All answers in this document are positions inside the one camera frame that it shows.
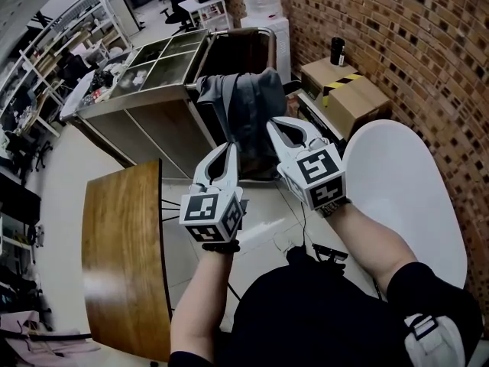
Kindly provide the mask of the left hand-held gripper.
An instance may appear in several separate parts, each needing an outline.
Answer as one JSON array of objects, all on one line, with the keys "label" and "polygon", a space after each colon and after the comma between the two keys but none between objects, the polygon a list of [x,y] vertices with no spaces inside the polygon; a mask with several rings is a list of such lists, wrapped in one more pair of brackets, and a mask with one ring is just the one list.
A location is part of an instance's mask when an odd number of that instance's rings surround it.
[{"label": "left hand-held gripper", "polygon": [[182,195],[179,224],[200,243],[228,243],[236,237],[245,211],[238,185],[238,148],[224,143],[197,165],[194,183]]}]

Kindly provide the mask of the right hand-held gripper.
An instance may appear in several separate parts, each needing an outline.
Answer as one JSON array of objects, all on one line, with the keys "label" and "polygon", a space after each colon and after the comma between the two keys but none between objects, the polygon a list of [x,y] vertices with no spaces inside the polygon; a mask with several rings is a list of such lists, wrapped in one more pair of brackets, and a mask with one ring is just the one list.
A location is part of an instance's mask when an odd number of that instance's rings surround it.
[{"label": "right hand-held gripper", "polygon": [[333,143],[310,122],[273,117],[267,131],[289,191],[310,210],[345,196],[345,168]]}]

